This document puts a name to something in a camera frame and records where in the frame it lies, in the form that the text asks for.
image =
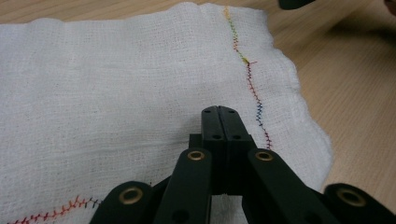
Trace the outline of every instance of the thread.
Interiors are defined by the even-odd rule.
[[[231,32],[233,35],[233,49],[239,55],[242,62],[247,67],[247,86],[250,89],[250,91],[254,97],[254,100],[256,101],[256,105],[257,105],[256,120],[259,123],[259,126],[264,131],[264,138],[266,141],[266,149],[272,150],[273,145],[272,145],[272,141],[270,139],[270,135],[265,130],[264,124],[262,123],[262,110],[263,110],[262,99],[260,98],[259,94],[257,93],[257,91],[253,85],[253,75],[252,75],[251,65],[253,65],[256,62],[251,63],[250,60],[247,57],[245,57],[244,54],[239,50],[239,48],[238,48],[238,44],[239,44],[238,33],[236,32],[235,25],[233,24],[233,20],[231,18],[230,10],[228,7],[224,7],[223,14],[224,14],[224,17],[227,20],[227,22],[230,24]]]
[[[53,209],[52,211],[39,213],[36,215],[30,215],[14,222],[8,222],[8,224],[32,224],[37,223],[38,221],[51,221],[57,217],[62,217],[66,214],[69,214],[72,210],[79,208],[86,209],[88,208],[88,205],[91,209],[93,209],[95,206],[99,206],[101,202],[102,200],[94,200],[93,198],[81,200],[79,196],[77,196],[74,200],[69,201],[68,204],[64,204],[58,209]]]

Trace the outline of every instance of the white gauze cloth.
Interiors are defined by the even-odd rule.
[[[332,165],[260,10],[192,3],[118,21],[0,25],[0,223],[89,223],[117,185],[172,174],[201,111],[239,112],[313,189]],[[247,223],[216,196],[211,223]]]

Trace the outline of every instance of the black linkage arm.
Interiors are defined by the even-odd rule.
[[[154,187],[115,187],[91,224],[208,224],[217,194],[242,196],[249,224],[396,223],[361,189],[335,184],[320,194],[307,187],[274,151],[256,147],[235,110],[211,106],[201,116],[201,133],[190,135],[171,176]]]

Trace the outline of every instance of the multicolored stitching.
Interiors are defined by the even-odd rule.
[[[236,51],[236,53],[239,55],[241,58],[242,62],[247,66],[247,85],[250,91],[253,94],[254,99],[256,100],[257,104],[257,113],[256,113],[256,120],[259,122],[259,126],[262,127],[264,130],[264,136],[265,136],[265,141],[266,141],[266,149],[272,150],[272,141],[270,139],[270,136],[268,132],[265,130],[264,125],[262,123],[262,100],[260,99],[258,93],[256,92],[256,89],[254,88],[253,85],[253,75],[251,73],[251,65],[256,63],[253,62],[251,63],[250,60],[248,60],[247,57],[245,57],[242,52],[238,48],[238,33],[236,32],[235,26],[233,24],[233,20],[231,19],[230,15],[230,10],[228,7],[225,7],[223,10],[224,17],[227,19],[228,23],[230,24],[231,31],[233,34],[233,49]]]
[[[68,204],[64,204],[61,206],[59,209],[54,209],[51,212],[47,213],[39,213],[36,215],[31,215],[29,217],[24,217],[21,220],[16,220],[15,222],[8,222],[8,224],[30,224],[30,223],[36,223],[37,221],[50,221],[52,219],[55,219],[57,217],[64,216],[68,213],[70,213],[72,210],[75,208],[87,208],[89,204],[92,205],[92,209],[95,208],[95,206],[99,206],[101,203],[101,200],[95,200],[93,198],[90,199],[80,199],[79,196],[76,197],[75,200],[69,201]]]

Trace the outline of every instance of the wooden surface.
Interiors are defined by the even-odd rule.
[[[124,19],[179,2],[0,0],[0,23]],[[296,64],[311,115],[332,139],[326,185],[357,186],[396,213],[396,17],[383,2],[318,0],[293,11],[276,0],[193,2],[268,12],[276,47]]]

